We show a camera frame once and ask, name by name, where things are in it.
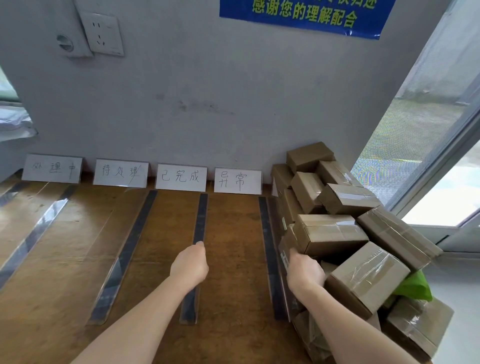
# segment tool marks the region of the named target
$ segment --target blue banner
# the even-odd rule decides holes
[[[220,0],[222,18],[379,39],[395,0]]]

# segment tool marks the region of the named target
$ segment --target outlet cover plate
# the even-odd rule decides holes
[[[119,23],[115,16],[80,12],[80,18],[92,52],[124,55]]]

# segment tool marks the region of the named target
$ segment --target hand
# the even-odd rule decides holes
[[[207,273],[204,242],[197,242],[181,251],[170,267],[170,276],[185,283],[189,291],[203,282]]]
[[[293,294],[301,300],[299,296],[312,285],[324,285],[325,272],[316,260],[290,249],[287,282]]]

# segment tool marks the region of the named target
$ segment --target glass pane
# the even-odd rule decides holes
[[[352,169],[384,204],[480,97],[478,13],[452,4]]]
[[[403,218],[408,224],[457,226],[480,208],[480,141]]]
[[[7,79],[0,67],[0,100],[2,101],[19,101],[17,93]]]

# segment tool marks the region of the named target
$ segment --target stack of cardboard boxes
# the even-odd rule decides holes
[[[442,250],[386,211],[324,143],[288,151],[286,164],[272,167],[272,179],[284,229],[278,246],[282,272],[288,269],[291,248],[316,258],[333,297],[417,360],[430,360],[452,309],[438,299],[425,302],[391,295]],[[289,316],[310,358],[314,363],[334,363],[313,317],[285,289]],[[379,320],[377,310],[386,305],[386,315]]]

